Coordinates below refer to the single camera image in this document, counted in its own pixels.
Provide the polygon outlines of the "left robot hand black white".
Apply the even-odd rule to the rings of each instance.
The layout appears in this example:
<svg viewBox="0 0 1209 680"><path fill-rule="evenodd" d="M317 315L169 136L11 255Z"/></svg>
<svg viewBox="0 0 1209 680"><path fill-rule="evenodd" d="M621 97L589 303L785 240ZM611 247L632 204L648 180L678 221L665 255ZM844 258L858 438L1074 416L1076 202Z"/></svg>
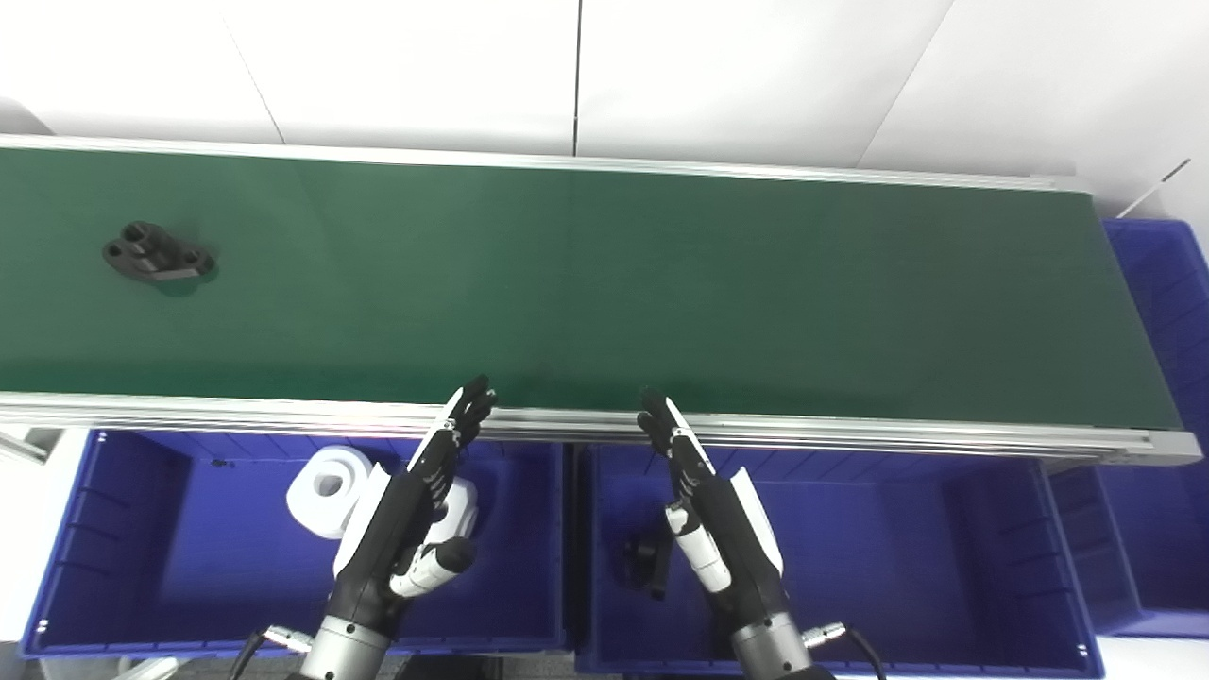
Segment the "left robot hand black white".
<svg viewBox="0 0 1209 680"><path fill-rule="evenodd" d="M428 541L434 514L451 491L461 453L476 438L498 398L480 375L463 384L426 432L415 455L394 473L366 532L337 574L325 616L339 628L392 638L410 600L435 590L474 564L470 538Z"/></svg>

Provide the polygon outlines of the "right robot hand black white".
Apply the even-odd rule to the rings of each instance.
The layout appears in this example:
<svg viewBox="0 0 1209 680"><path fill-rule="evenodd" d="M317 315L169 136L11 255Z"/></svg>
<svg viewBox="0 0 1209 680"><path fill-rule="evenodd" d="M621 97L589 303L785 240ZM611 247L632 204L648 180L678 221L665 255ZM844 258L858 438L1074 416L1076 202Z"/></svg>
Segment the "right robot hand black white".
<svg viewBox="0 0 1209 680"><path fill-rule="evenodd" d="M783 561L746 472L721 476L678 407L654 388L640 393L638 423L669 462L665 520L721 630L750 638L789 620Z"/></svg>

